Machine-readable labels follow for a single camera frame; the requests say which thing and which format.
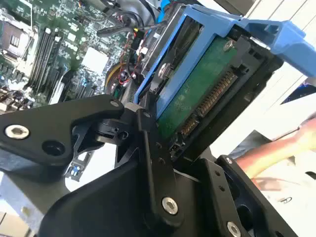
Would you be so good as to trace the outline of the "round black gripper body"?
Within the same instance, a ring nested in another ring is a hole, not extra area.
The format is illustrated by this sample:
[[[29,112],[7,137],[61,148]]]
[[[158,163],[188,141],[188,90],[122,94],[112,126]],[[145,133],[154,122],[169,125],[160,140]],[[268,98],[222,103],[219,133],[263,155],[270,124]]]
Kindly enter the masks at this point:
[[[182,225],[172,232],[152,230],[143,214],[137,164],[116,168],[56,201],[45,214],[41,237],[215,237],[202,201],[201,183],[175,172],[184,210]]]

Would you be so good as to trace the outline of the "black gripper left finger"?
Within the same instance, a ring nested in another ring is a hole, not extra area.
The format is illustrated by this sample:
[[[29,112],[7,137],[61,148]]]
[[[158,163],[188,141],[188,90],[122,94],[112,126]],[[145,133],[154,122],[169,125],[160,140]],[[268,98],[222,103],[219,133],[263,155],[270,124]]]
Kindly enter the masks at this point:
[[[183,222],[170,155],[158,136],[155,115],[135,111],[103,94],[0,117],[0,168],[26,180],[50,184],[72,170],[79,155],[105,144],[117,147],[117,167],[136,162],[145,223],[177,228]]]

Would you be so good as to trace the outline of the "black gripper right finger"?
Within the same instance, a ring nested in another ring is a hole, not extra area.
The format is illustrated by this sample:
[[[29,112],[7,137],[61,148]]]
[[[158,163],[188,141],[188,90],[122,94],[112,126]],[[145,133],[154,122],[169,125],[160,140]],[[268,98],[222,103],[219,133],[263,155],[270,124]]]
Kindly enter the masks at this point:
[[[296,234],[228,157],[201,159],[207,222],[215,237],[294,237]]]

